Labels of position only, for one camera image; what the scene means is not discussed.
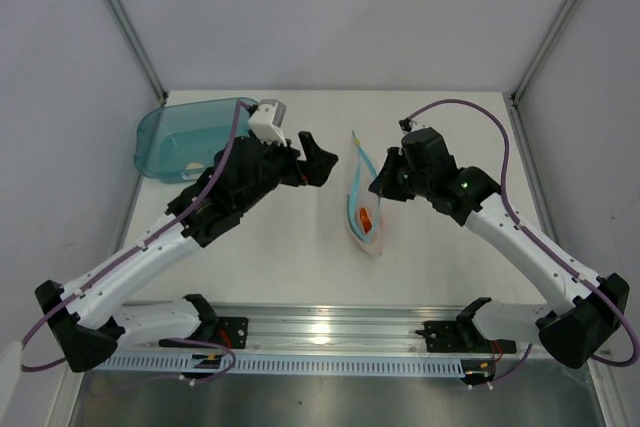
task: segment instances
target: orange object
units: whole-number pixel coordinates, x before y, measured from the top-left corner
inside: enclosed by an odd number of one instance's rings
[[[362,224],[362,230],[364,230],[365,234],[368,234],[373,228],[373,224],[371,223],[371,219],[369,218],[369,212],[364,207],[360,207],[360,211],[358,212],[360,216],[360,223]]]

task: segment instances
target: metal frame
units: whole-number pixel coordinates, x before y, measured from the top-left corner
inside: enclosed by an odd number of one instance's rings
[[[566,29],[569,21],[573,17],[573,14],[575,13],[581,1],[582,0],[562,1],[558,13],[549,26],[549,29],[545,33],[544,38],[540,43],[540,46],[538,47],[535,55],[533,56],[533,59],[531,59],[531,62],[525,70],[522,79],[520,80],[520,82],[518,82],[518,86],[516,87],[512,97],[513,103],[516,107],[519,106],[522,97],[527,91],[527,88],[544,65],[545,60],[548,58],[553,48],[556,46],[558,40],[560,39],[560,36]]]
[[[84,375],[71,372],[71,369],[66,365],[64,369],[65,371],[60,381],[58,393],[53,401],[51,414],[46,424],[48,427],[69,426],[71,416],[73,415],[73,408],[80,393]]]
[[[554,242],[558,242],[558,232],[551,218],[551,211],[549,209],[549,202],[547,196],[542,188],[542,181],[538,174],[538,168],[533,158],[531,151],[531,145],[527,138],[527,133],[524,129],[522,122],[522,116],[520,111],[514,106],[513,100],[507,94],[503,94],[504,102],[507,105],[507,111],[509,113],[509,120],[511,121],[511,127],[513,128],[513,135],[516,139],[516,145],[518,152],[520,152],[520,158],[522,159],[522,165],[524,166],[524,173],[527,177],[527,183],[529,189],[531,189],[531,195],[533,197],[533,205],[538,214],[540,220],[540,228],[542,231]]]
[[[131,20],[129,20],[129,16],[122,4],[121,0],[105,0],[107,8],[113,15],[113,18],[120,28],[122,35],[124,37],[125,42],[131,48],[131,53],[135,57],[142,73],[144,74],[149,86],[155,93],[158,98],[158,102],[163,105],[166,98],[167,92],[162,87],[162,83],[160,82],[160,78],[147,55],[147,52],[140,41],[140,37],[136,33]]]

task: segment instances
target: cable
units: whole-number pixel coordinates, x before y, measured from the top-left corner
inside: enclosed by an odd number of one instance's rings
[[[224,343],[227,344],[227,347],[231,348],[231,339],[229,339],[227,333],[223,329],[220,329],[218,332],[220,332],[220,337],[222,337]]]
[[[460,104],[460,105],[465,105],[467,107],[470,107],[470,108],[472,108],[474,110],[477,110],[478,112],[483,113],[487,117],[489,117],[489,119],[496,125],[496,127],[498,127],[498,130],[502,134],[502,140],[503,140],[503,143],[504,143],[504,155],[503,155],[503,158],[502,158],[502,167],[501,167],[501,170],[500,170],[500,184],[502,185],[500,196],[502,198],[502,204],[504,205],[505,210],[509,214],[509,217],[511,217],[511,220],[513,220],[513,222],[516,225],[519,225],[520,224],[520,218],[518,217],[518,215],[516,214],[515,210],[511,206],[511,202],[509,201],[509,197],[508,197],[508,194],[507,194],[507,167],[509,165],[510,145],[509,145],[509,136],[507,134],[506,129],[504,128],[504,126],[502,125],[500,120],[498,120],[498,118],[495,115],[493,115],[491,112],[489,112],[487,109],[485,109],[484,107],[480,107],[478,104],[474,104],[473,102],[469,102],[468,100],[461,100],[461,99],[443,99],[443,100],[438,100],[436,102],[432,102],[431,104],[426,105],[426,106],[416,110],[413,114],[411,114],[409,117],[407,117],[407,119],[413,120],[416,116],[420,115],[421,113],[426,112],[427,110],[430,110],[430,109],[432,109],[434,107],[437,107],[439,105],[442,105],[442,104]],[[631,323],[627,320],[627,318],[620,311],[620,309],[618,309],[618,307],[613,302],[611,302],[609,297],[607,297],[603,292],[598,290],[598,288],[595,285],[593,285],[591,282],[589,282],[586,279],[581,279],[580,278],[580,274],[579,274],[579,272],[577,270],[575,270],[573,267],[571,267],[571,265],[569,265],[569,263],[565,262],[553,250],[551,250],[549,247],[547,247],[547,245],[545,245],[545,243],[541,239],[539,239],[528,227],[520,226],[520,229],[522,230],[522,232],[524,232],[524,234],[529,239],[531,239],[531,241],[534,244],[536,244],[538,247],[540,247],[540,249],[543,252],[545,252],[549,257],[551,257],[551,259],[553,259],[560,267],[562,267],[564,270],[566,270],[572,277],[580,279],[580,282],[582,282],[582,284],[585,287],[587,287],[602,302],[604,302],[604,304],[613,312],[613,314],[616,316],[616,318],[620,321],[620,323],[624,327],[624,330],[627,331],[627,334],[629,335],[629,339],[631,340],[631,345],[633,346],[633,353],[631,354],[631,357],[629,357],[627,360],[623,360],[623,361],[609,360],[609,359],[605,359],[605,358],[599,357],[597,355],[592,355],[591,358],[593,360],[597,361],[597,362],[601,362],[603,364],[610,365],[610,366],[613,366],[613,367],[628,367],[630,365],[635,364],[638,361],[638,359],[640,358],[640,340],[638,339],[638,336],[636,335],[635,331],[633,330],[633,327],[631,326]],[[527,349],[529,352],[530,352],[530,348],[531,347],[532,347],[532,345],[529,344],[529,348]],[[506,374],[506,375],[502,376],[501,378],[504,378],[507,375],[511,375],[511,373],[513,371],[509,372],[509,374]]]
[[[531,354],[532,350],[533,350],[533,344],[529,344],[527,346],[527,350],[524,351],[524,355],[522,356],[520,361],[516,364],[516,366],[506,374],[502,374],[500,377],[493,379],[491,381],[491,384],[497,384],[499,382],[502,382],[503,380],[507,380],[509,377],[511,377],[513,374],[519,371],[524,366],[527,359],[529,358],[529,355]]]
[[[235,111],[233,113],[233,120],[231,122],[231,131],[229,132],[229,139],[227,141],[227,145],[225,146],[224,151],[222,153],[222,158],[220,159],[220,162],[214,169],[213,174],[209,179],[209,182],[207,182],[207,185],[205,185],[204,189],[202,189],[200,194],[193,200],[193,202],[189,204],[189,207],[187,207],[183,212],[181,212],[173,220],[171,220],[170,222],[167,222],[164,226],[160,227],[158,230],[153,232],[149,237],[147,237],[145,239],[147,245],[156,241],[162,234],[164,234],[167,230],[171,229],[171,227],[173,227],[177,223],[182,222],[202,203],[202,201],[209,194],[209,192],[211,192],[211,189],[220,178],[220,175],[222,175],[222,171],[224,170],[227,164],[227,161],[229,160],[229,156],[231,155],[231,149],[233,148],[233,142],[235,140],[236,133],[238,131],[238,123],[240,121],[240,111],[242,108],[247,108],[247,105],[244,104],[244,102],[242,102],[241,100],[238,100],[236,102]],[[128,251],[120,255],[118,258],[113,260],[111,263],[109,263],[104,269],[98,272],[90,280],[88,280],[82,287],[80,287],[80,290],[86,291],[90,289],[91,287],[93,287],[93,285],[96,282],[100,281],[102,278],[108,275],[111,271],[113,271],[116,267],[118,267],[120,264],[127,261],[128,259],[130,259],[140,251],[142,251],[142,249],[139,246],[136,245],[132,247],[131,249],[129,249]],[[69,305],[71,302],[73,302],[77,298],[78,296],[76,294],[71,294],[69,297],[61,301],[53,309],[47,312],[40,320],[38,320],[38,322],[36,322],[33,325],[33,327],[31,327],[29,332],[27,332],[27,334],[22,339],[22,348],[24,349],[27,346],[27,344],[31,341],[31,339],[36,334],[36,332],[38,332],[38,330],[40,330],[40,328],[44,324],[46,324],[54,315],[56,315],[58,312],[60,312],[62,309],[64,309],[67,305]],[[66,359],[62,358],[62,359],[54,360],[53,362],[49,362],[48,364],[37,365],[37,366],[28,366],[28,365],[22,364],[22,371],[23,372],[42,372],[44,370],[48,370],[57,365],[62,364],[63,362],[65,362],[65,360]]]
[[[482,364],[480,365],[480,367],[482,367],[483,365],[486,365],[486,366],[490,365],[491,369],[493,370],[493,374],[495,375],[497,366],[496,366],[496,349],[495,349],[493,340],[489,342],[489,345],[491,346],[491,362],[489,362],[488,364]]]
[[[496,341],[496,340],[492,340],[491,341],[491,352],[493,352],[493,347],[495,346],[496,350],[498,351],[498,355],[500,355],[500,357],[498,357],[497,360],[494,360],[493,363],[497,364],[498,362],[500,362],[502,360],[502,357],[504,357],[504,352],[502,351],[502,347],[500,347],[500,342]]]
[[[108,392],[105,392],[104,394],[96,395],[89,392],[89,395],[94,398],[105,397],[107,395],[113,395],[113,394],[118,394],[120,392],[125,392],[135,387],[140,387],[141,385],[147,384],[149,382],[155,382],[156,380],[185,380],[189,383],[190,386],[206,384],[208,382],[211,382],[212,380],[219,379],[220,377],[229,373],[229,371],[236,366],[236,363],[238,361],[238,358],[236,357],[236,354],[233,350],[220,344],[214,344],[212,342],[200,342],[197,340],[189,340],[189,339],[170,339],[170,340],[172,340],[173,342],[182,343],[184,345],[193,345],[196,347],[206,347],[211,349],[222,350],[223,352],[225,352],[225,354],[229,354],[231,356],[231,364],[229,364],[227,367],[225,367],[221,371],[208,375],[207,377],[202,379],[188,379],[182,375],[176,376],[175,374],[160,374],[160,375],[154,375],[153,377],[148,377],[146,379],[142,379],[137,382],[133,382],[131,384],[117,387],[113,390],[109,390]]]

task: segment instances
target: metal plate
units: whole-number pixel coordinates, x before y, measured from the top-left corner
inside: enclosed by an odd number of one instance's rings
[[[453,320],[462,307],[350,308],[216,305],[220,317],[246,317],[251,331],[245,352],[274,355],[424,356],[460,358],[459,354],[428,353],[415,333],[425,321]],[[180,348],[143,346],[129,351],[183,352]],[[465,358],[486,358],[465,354]]]
[[[69,425],[604,427],[588,372],[555,361],[531,361],[493,391],[468,392],[458,379],[252,374],[121,390],[154,375],[88,373]]]
[[[231,371],[234,374],[464,377],[457,359],[269,354],[237,354],[237,357],[236,367]],[[231,364],[228,356],[221,360],[217,369],[197,367],[201,361],[189,353],[126,352],[113,355],[95,370],[203,374],[215,373]]]

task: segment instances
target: white cable clip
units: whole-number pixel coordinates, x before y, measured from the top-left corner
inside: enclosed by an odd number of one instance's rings
[[[517,230],[522,229],[523,227],[527,227],[527,221],[524,219],[518,219],[518,223],[515,225]]]
[[[427,128],[426,125],[421,124],[420,122],[415,121],[415,120],[411,121],[411,127],[414,127],[414,128],[417,127],[418,129],[426,129]]]
[[[588,279],[584,275],[582,275],[582,272],[578,272],[578,275],[576,275],[575,277],[571,277],[571,280],[573,280],[576,284],[579,284]]]

